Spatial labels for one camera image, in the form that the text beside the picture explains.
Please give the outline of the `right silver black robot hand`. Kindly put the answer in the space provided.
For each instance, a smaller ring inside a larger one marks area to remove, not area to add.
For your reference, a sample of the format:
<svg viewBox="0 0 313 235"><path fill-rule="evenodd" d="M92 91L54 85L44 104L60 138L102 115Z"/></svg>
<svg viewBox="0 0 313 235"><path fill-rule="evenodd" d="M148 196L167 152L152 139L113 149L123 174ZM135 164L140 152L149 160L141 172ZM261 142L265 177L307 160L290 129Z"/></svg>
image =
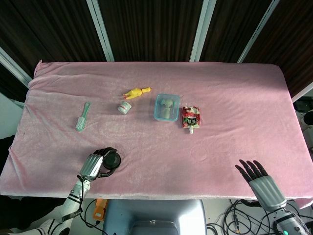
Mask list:
<svg viewBox="0 0 313 235"><path fill-rule="evenodd" d="M257 160L240 159L239 162L240 165L235 165L236 169L248 183L264 210L274 212L286 206L287 200L277 183Z"/></svg>

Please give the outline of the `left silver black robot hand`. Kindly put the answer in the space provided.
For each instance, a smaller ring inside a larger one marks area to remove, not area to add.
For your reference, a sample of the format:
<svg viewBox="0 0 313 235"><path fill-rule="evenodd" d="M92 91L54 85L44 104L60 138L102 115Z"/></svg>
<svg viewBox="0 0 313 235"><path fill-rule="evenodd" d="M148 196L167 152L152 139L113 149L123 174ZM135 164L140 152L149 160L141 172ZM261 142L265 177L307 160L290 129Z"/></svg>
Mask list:
<svg viewBox="0 0 313 235"><path fill-rule="evenodd" d="M121 157L117 153L117 149L112 147L97 149L87 157L80 170L80 178L92 182L96 178L109 177L120 164Z"/></svg>

